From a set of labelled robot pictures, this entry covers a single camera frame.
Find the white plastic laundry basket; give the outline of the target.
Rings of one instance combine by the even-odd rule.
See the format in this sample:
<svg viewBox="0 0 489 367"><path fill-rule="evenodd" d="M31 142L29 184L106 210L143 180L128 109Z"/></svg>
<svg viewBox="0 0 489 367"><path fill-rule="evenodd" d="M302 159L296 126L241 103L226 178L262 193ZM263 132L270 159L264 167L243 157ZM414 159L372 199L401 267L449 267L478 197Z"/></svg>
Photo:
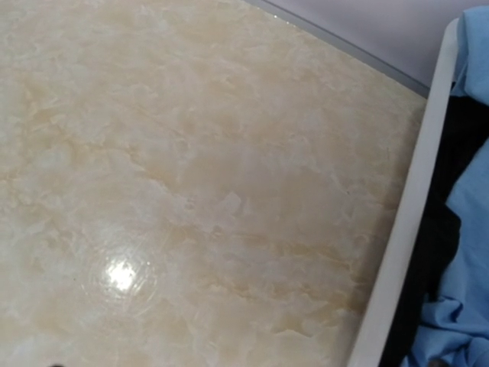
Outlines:
<svg viewBox="0 0 489 367"><path fill-rule="evenodd" d="M451 20L443 34L400 204L358 335L345 363L347 367L377 366L381 361L436 164L458 57L458 21Z"/></svg>

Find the light blue long sleeve shirt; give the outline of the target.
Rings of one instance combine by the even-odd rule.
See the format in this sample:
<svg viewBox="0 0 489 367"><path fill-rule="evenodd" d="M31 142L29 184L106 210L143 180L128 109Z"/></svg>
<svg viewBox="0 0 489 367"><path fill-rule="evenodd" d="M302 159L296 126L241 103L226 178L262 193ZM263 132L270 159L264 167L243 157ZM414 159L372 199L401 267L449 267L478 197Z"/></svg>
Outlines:
<svg viewBox="0 0 489 367"><path fill-rule="evenodd" d="M458 22L452 96L488 107L488 9ZM447 207L461 220L458 249L434 301L422 306L412 347L399 366L488 364L488 138L455 182Z"/></svg>

